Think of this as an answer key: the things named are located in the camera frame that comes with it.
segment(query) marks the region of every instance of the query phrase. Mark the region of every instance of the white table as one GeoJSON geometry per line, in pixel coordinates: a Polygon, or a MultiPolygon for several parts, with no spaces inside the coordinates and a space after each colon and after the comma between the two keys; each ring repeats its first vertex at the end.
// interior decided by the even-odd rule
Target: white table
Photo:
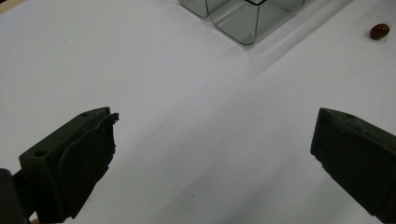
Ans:
{"type": "Polygon", "coordinates": [[[177,0],[27,1],[0,15],[0,166],[109,105],[117,153],[66,223],[380,223],[309,149],[320,107],[396,133],[396,34],[367,35],[395,11],[318,0],[244,47],[177,0]]]}

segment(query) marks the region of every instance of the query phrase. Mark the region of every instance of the screw hole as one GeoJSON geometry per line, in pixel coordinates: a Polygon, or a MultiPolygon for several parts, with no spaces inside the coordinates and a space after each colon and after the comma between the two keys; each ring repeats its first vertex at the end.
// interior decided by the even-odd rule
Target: screw hole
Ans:
{"type": "Polygon", "coordinates": [[[47,154],[46,151],[44,151],[44,150],[39,150],[39,151],[37,151],[37,152],[35,153],[35,156],[36,156],[36,157],[42,157],[42,156],[44,156],[44,155],[46,155],[46,154],[47,154]]]}

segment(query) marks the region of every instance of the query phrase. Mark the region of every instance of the transparent container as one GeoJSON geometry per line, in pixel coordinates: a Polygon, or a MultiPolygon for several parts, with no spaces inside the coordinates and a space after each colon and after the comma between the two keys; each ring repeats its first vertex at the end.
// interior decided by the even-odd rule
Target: transparent container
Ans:
{"type": "Polygon", "coordinates": [[[183,6],[200,17],[207,17],[206,0],[178,0],[183,6]]]}
{"type": "Polygon", "coordinates": [[[245,45],[264,38],[311,0],[206,0],[213,23],[245,45]]]}

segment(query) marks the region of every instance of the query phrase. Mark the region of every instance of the small brown object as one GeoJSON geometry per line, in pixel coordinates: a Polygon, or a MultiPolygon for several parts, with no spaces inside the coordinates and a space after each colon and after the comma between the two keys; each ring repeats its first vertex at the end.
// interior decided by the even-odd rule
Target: small brown object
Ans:
{"type": "Polygon", "coordinates": [[[386,24],[375,25],[370,31],[370,37],[375,40],[384,38],[389,34],[390,28],[386,24]]]}

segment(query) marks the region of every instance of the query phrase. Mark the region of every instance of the tabletop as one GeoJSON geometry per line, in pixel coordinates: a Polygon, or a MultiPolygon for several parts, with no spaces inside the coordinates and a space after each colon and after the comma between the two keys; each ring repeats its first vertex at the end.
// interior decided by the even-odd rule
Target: tabletop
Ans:
{"type": "Polygon", "coordinates": [[[70,224],[380,223],[310,152],[321,107],[396,133],[394,0],[317,0],[242,46],[177,0],[26,1],[0,14],[2,168],[77,114],[120,113],[70,224]]]}

